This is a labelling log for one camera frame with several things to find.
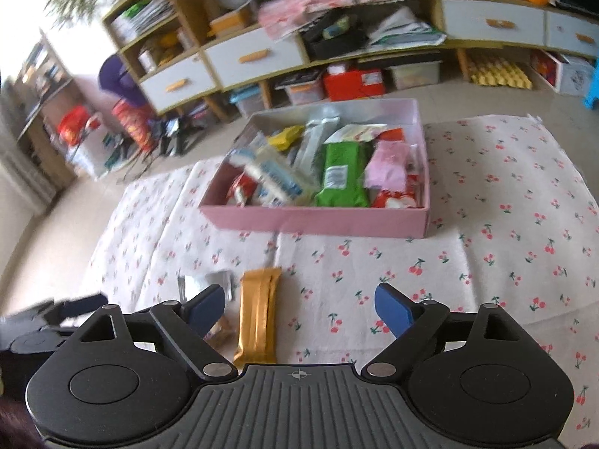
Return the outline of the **red box under cabinet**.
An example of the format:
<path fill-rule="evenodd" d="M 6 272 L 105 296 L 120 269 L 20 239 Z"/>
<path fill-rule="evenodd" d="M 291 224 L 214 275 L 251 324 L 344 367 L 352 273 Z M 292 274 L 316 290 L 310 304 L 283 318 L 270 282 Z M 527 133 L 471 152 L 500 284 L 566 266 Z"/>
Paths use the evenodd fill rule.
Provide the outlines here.
<path fill-rule="evenodd" d="M 381 70 L 352 69 L 341 74 L 326 74 L 324 87 L 331 101 L 365 100 L 385 94 Z"/>

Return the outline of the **green snack package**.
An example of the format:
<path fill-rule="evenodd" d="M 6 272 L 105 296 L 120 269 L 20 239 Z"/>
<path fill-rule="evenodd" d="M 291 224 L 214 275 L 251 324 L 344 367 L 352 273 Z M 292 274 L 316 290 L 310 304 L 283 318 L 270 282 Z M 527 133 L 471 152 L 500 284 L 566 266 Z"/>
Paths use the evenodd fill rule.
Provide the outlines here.
<path fill-rule="evenodd" d="M 316 194 L 318 207 L 367 208 L 364 186 L 367 149 L 361 142 L 326 145 L 322 189 Z"/>

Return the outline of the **red lantern decoration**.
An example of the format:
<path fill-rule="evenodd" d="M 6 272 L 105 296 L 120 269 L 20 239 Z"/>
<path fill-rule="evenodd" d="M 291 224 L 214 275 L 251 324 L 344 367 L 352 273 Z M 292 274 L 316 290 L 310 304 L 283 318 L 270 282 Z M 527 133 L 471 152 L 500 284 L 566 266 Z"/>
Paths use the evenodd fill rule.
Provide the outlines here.
<path fill-rule="evenodd" d="M 136 107 L 127 100 L 118 100 L 112 108 L 112 114 L 142 151 L 150 152 L 153 149 L 155 141 L 150 121 L 154 114 L 149 104 Z"/>

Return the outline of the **red white snack bag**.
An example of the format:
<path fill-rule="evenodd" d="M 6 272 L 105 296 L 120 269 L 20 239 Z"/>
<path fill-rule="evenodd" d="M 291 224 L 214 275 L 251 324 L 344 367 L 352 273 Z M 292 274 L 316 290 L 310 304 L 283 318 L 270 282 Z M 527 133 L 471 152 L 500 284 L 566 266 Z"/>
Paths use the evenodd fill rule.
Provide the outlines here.
<path fill-rule="evenodd" d="M 379 209 L 417 209 L 420 207 L 420 180 L 416 174 L 407 177 L 404 192 L 379 190 L 372 202 L 373 208 Z"/>

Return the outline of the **gold snack bar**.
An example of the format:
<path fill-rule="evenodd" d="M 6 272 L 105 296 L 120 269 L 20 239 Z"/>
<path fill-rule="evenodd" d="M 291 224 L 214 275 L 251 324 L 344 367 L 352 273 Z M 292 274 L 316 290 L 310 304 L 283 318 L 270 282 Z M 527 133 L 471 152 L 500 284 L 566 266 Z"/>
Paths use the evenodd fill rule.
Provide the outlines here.
<path fill-rule="evenodd" d="M 276 364 L 277 288 L 280 268 L 248 271 L 241 277 L 238 346 L 234 366 Z"/>

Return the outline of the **cherry print table cloth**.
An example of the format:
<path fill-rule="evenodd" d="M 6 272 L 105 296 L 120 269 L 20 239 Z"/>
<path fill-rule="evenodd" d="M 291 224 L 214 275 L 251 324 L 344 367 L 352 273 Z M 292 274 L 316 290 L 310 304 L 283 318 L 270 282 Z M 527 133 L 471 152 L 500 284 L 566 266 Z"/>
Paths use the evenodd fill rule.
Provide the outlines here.
<path fill-rule="evenodd" d="M 181 275 L 277 266 L 277 359 L 362 366 L 391 342 L 375 286 L 455 311 L 506 309 L 566 372 L 562 443 L 598 439 L 598 205 L 535 117 L 425 129 L 432 210 L 423 239 L 219 230 L 198 204 L 217 159 L 127 187 L 91 266 L 126 312 L 180 297 Z"/>

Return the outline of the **wooden cabinet with white drawers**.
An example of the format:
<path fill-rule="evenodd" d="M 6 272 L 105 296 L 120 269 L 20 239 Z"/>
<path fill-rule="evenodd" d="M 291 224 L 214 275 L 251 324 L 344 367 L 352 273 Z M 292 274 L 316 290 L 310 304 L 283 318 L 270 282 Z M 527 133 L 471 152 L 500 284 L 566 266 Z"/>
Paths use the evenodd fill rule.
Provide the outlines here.
<path fill-rule="evenodd" d="M 279 41 L 261 3 L 216 13 L 216 0 L 120 0 L 104 28 L 150 107 L 176 110 L 217 92 L 363 56 L 522 47 L 592 57 L 598 20 L 527 0 L 407 0 L 324 12 Z"/>

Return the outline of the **white printed carton box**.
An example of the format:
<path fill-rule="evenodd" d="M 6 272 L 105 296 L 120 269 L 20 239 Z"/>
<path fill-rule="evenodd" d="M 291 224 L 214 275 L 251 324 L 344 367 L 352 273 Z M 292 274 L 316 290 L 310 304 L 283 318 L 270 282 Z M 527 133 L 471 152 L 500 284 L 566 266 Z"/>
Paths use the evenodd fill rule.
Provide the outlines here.
<path fill-rule="evenodd" d="M 586 58 L 537 49 L 530 51 L 530 66 L 556 93 L 571 96 L 587 94 L 595 71 Z"/>

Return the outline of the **yellow snack bag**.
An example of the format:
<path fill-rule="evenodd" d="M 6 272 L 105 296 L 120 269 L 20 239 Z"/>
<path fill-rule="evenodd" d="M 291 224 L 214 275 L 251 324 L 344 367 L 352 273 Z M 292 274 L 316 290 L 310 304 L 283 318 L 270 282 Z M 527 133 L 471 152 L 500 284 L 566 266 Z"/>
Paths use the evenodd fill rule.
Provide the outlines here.
<path fill-rule="evenodd" d="M 271 147 L 275 148 L 279 152 L 284 152 L 291 148 L 291 146 L 295 142 L 298 142 L 298 140 L 302 138 L 304 132 L 304 125 L 295 125 L 287 127 L 281 130 L 280 132 L 270 136 L 267 139 L 267 142 Z"/>

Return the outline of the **pink cardboard box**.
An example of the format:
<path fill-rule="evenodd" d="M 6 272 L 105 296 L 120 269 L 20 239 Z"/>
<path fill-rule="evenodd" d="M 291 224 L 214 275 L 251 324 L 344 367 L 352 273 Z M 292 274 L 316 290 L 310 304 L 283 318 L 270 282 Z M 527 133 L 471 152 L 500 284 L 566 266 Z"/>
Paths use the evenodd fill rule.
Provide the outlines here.
<path fill-rule="evenodd" d="M 416 100 L 312 103 L 253 114 L 199 209 L 220 229 L 422 238 L 428 180 Z"/>

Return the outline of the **yellow egg tray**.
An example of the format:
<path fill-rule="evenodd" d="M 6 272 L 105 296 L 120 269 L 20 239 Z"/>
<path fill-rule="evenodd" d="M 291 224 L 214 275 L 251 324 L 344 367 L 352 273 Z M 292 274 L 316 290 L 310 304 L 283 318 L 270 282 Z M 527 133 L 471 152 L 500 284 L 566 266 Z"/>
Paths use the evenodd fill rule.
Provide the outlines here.
<path fill-rule="evenodd" d="M 483 87 L 509 87 L 531 90 L 532 80 L 515 62 L 494 54 L 474 54 L 468 58 L 470 81 Z"/>

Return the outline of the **clear cracker pack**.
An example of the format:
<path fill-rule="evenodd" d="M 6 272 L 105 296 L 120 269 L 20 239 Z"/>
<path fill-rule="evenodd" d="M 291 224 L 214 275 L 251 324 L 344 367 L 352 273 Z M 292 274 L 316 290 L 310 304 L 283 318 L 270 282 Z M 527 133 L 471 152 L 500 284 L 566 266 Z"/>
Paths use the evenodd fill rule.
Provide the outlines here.
<path fill-rule="evenodd" d="M 257 149 L 238 150 L 244 171 L 258 184 L 255 202 L 264 207 L 309 206 L 317 187 L 293 169 L 276 149 L 265 145 Z"/>

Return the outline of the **purple cap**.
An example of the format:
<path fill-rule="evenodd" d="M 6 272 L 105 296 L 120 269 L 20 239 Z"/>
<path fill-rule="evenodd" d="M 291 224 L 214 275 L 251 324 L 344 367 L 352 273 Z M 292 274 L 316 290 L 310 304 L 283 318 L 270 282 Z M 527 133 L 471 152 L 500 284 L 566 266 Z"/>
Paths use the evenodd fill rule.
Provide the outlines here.
<path fill-rule="evenodd" d="M 100 89 L 118 95 L 133 107 L 144 107 L 148 101 L 121 58 L 114 54 L 104 61 L 98 72 Z"/>

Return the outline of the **pink wafer snack package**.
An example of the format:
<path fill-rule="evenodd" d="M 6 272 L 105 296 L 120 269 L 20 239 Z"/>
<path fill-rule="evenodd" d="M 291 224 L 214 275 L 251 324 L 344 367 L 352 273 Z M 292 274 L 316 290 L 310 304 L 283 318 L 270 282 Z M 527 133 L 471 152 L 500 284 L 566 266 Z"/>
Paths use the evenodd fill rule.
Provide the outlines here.
<path fill-rule="evenodd" d="M 404 142 L 378 141 L 365 168 L 365 187 L 404 193 L 410 152 L 410 145 Z"/>

